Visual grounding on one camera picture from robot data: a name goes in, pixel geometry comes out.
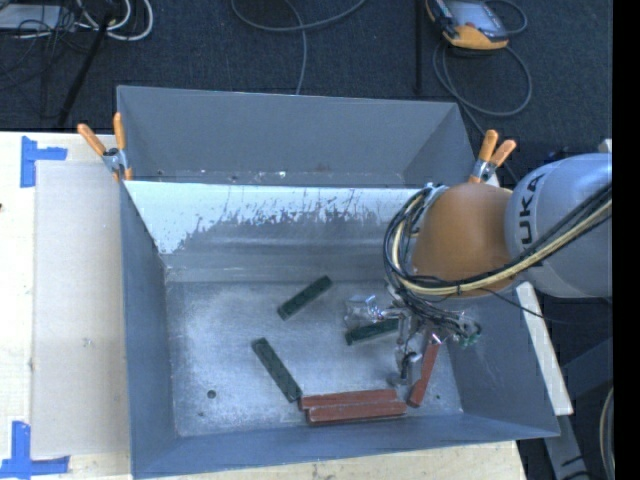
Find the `blue tape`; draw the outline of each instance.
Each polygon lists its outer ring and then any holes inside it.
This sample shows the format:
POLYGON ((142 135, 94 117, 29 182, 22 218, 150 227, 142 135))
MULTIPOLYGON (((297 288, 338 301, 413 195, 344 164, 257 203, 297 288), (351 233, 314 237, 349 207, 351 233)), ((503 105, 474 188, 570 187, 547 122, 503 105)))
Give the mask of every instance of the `blue tape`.
POLYGON ((65 160, 65 148, 38 149, 38 143, 22 136, 22 162, 20 169, 20 187, 34 187, 36 184, 36 160, 65 160))
POLYGON ((51 460, 31 460, 31 427, 21 421, 11 424, 11 458, 0 464, 0 478, 30 480, 32 475, 66 473, 69 457, 51 460))

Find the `wooden block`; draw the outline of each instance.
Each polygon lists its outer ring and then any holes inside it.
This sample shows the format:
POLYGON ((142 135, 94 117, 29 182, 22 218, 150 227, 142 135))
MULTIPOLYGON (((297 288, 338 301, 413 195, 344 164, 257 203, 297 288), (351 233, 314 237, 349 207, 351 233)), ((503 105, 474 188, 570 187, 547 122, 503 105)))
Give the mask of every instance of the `wooden block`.
POLYGON ((347 391, 344 393, 303 396, 298 400, 298 406, 301 411, 304 411, 306 409, 311 409, 312 407, 390 402, 397 398, 398 394, 396 393, 396 390, 391 388, 372 389, 366 391, 347 391))
POLYGON ((407 404, 402 400, 347 405, 328 405, 311 407, 307 411, 307 422, 310 425, 347 423, 380 418, 394 418, 402 416, 406 412, 407 404))
POLYGON ((429 385, 429 378, 433 371, 433 365, 438 357, 438 350, 440 349, 439 343, 430 343, 427 345, 427 349, 424 353, 424 359, 422 361, 422 370, 420 372, 420 380, 418 380, 411 388, 411 394, 407 404, 411 407, 420 407, 424 395, 427 392, 427 386, 429 385))

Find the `black cable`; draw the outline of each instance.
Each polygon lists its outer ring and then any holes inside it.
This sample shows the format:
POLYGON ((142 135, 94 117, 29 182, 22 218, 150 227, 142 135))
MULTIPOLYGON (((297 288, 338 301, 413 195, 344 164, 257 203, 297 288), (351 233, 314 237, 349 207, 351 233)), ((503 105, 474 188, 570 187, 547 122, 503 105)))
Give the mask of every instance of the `black cable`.
MULTIPOLYGON (((500 274, 505 270, 508 270, 514 266, 516 266, 521 261, 525 260, 529 256, 535 254, 538 250, 540 250, 544 245, 551 240, 551 238, 560 233, 563 228, 569 226, 574 220, 581 220, 586 216, 592 214, 596 211, 603 203, 611 198, 612 195, 612 183, 609 182, 607 185, 596 191, 590 197, 585 199, 581 204, 577 205, 572 211, 570 211, 567 215, 565 215, 560 221, 558 221, 554 226, 552 226, 549 230, 543 233, 529 248, 520 253, 517 257, 513 258, 511 261, 503 265, 498 269, 494 269, 492 271, 488 271, 482 274, 478 274, 475 276, 470 276, 465 279, 456 280, 456 281, 446 281, 442 279, 435 278, 434 276, 414 276, 406 271, 403 267, 404 258, 399 258, 400 268, 397 268, 391 258, 389 257, 389 245, 392 234, 394 234, 396 228, 408 218, 406 214, 406 210, 413 201, 415 201, 418 197, 423 197, 425 195, 425 190, 421 190, 414 194, 413 197, 407 201, 407 204, 403 206, 403 208, 394 216, 391 223, 387 227, 387 231, 385 232, 384 237, 384 258, 385 261, 390 263, 390 267, 392 270, 402 279, 406 281, 410 281, 413 284, 420 285, 425 288, 439 288, 439 287, 455 287, 460 286, 462 284, 473 283, 476 281, 481 281, 486 279, 487 277, 500 274)), ((586 231, 581 232, 579 236, 582 236, 586 231)))
MULTIPOLYGON (((504 302, 507 302, 507 303, 511 304, 512 306, 515 306, 515 307, 521 309, 522 311, 524 311, 526 313, 529 313, 529 314, 531 314, 533 316, 537 316, 538 318, 541 318, 542 320, 545 320, 545 321, 550 322, 550 323, 563 324, 563 325, 593 325, 594 323, 599 323, 600 322, 600 320, 596 320, 595 322, 593 320, 581 322, 581 321, 562 320, 562 319, 559 319, 559 318, 551 318, 551 317, 548 317, 548 316, 544 316, 541 313, 536 313, 535 311, 531 311, 530 309, 525 308, 521 304, 518 304, 517 302, 514 302, 513 300, 509 299, 508 297, 505 297, 504 295, 502 295, 502 294, 500 294, 500 293, 498 293, 498 292, 496 292, 494 290, 491 290, 490 288, 478 288, 478 290, 482 290, 482 291, 490 293, 491 295, 495 295, 500 300, 503 300, 504 302)), ((603 318, 602 322, 605 322, 607 320, 608 320, 607 318, 603 318)))
MULTIPOLYGON (((512 6, 520 14, 522 18, 522 25, 520 25, 520 27, 518 27, 517 29, 507 30, 507 33, 509 35, 519 34, 528 27, 528 19, 526 14, 515 3, 511 2, 510 0, 484 0, 484 3, 490 3, 490 2, 502 2, 502 3, 508 4, 512 6)), ((507 111, 493 111, 493 110, 489 110, 471 103, 470 101, 466 100, 458 93, 451 79, 451 76, 449 74, 449 70, 447 68, 446 54, 448 50, 443 49, 443 46, 445 44, 446 43, 444 42, 444 40, 441 41, 433 51, 433 56, 432 56, 433 70, 436 74, 436 77, 442 84, 442 86, 447 90, 447 92, 449 92, 458 101, 460 108, 464 111, 464 113, 467 115, 469 120, 477 128, 481 136, 484 136, 486 130, 483 129, 482 126, 480 126, 478 121, 475 119, 475 117, 471 113, 471 110, 475 110, 480 114, 484 114, 488 116, 511 117, 516 114, 519 114, 528 106, 533 94, 533 82, 531 79, 531 73, 529 72, 529 68, 527 67, 525 62, 522 60, 522 58, 512 48, 507 46, 505 47, 505 50, 515 58, 515 60, 518 62, 518 65, 521 67, 522 71, 524 72, 524 75, 526 77, 526 95, 522 103, 518 105, 515 109, 507 110, 507 111), (440 51, 442 51, 440 63, 442 65, 442 70, 444 72, 444 75, 440 72, 440 69, 438 68, 438 55, 440 54, 440 51)), ((513 169, 511 168, 509 163, 505 162, 502 165, 502 167, 507 171, 509 176, 512 178, 513 182, 517 184, 520 178, 516 175, 515 172, 513 172, 513 169)))

